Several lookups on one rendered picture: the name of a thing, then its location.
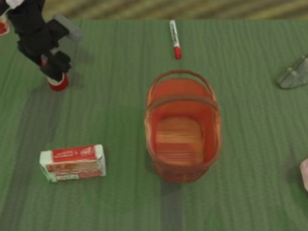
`red marker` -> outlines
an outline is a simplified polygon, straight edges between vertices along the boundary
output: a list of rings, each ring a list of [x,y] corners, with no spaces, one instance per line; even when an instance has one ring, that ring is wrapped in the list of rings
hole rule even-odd
[[[178,38],[177,26],[176,26],[174,20],[170,21],[170,30],[171,30],[171,36],[172,36],[172,41],[173,41],[175,58],[181,59],[182,54],[181,54],[180,42],[179,42],[179,38]]]

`toothpaste box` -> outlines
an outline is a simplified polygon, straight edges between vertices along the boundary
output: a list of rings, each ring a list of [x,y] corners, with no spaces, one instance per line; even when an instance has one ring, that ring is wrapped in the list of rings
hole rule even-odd
[[[39,164],[49,182],[106,175],[105,156],[100,144],[43,151]]]

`green surface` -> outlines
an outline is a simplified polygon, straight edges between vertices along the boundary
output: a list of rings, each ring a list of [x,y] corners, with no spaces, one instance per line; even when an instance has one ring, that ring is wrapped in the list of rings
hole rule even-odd
[[[82,21],[65,40],[71,86],[44,76],[0,38],[0,231],[306,231],[308,87],[281,90],[279,73],[307,52],[301,21]],[[162,72],[206,76],[222,115],[219,160],[197,182],[165,183],[146,153],[146,92]],[[101,143],[107,176],[47,183],[42,150]]]

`red cap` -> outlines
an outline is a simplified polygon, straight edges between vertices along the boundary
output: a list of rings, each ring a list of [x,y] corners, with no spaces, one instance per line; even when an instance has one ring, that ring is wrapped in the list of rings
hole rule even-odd
[[[180,47],[174,47],[174,54],[175,54],[175,58],[176,59],[181,59],[182,58]]]

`basket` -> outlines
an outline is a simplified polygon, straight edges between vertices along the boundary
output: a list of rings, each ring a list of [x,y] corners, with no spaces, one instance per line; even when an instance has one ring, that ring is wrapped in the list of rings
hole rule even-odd
[[[178,77],[166,78],[173,74]],[[166,181],[195,181],[219,155],[219,107],[210,84],[198,73],[172,70],[159,75],[148,91],[144,124],[153,165]]]

